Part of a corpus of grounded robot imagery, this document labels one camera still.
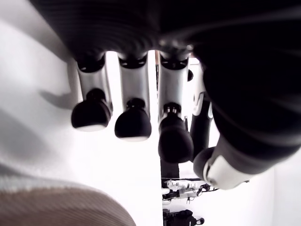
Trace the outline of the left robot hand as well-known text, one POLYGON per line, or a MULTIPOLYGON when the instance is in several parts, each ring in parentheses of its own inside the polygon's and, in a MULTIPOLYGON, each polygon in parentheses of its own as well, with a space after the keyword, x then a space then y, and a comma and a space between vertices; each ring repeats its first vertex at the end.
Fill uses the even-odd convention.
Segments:
POLYGON ((298 0, 34 0, 77 60, 105 51, 192 52, 220 132, 195 173, 232 189, 301 146, 298 0))

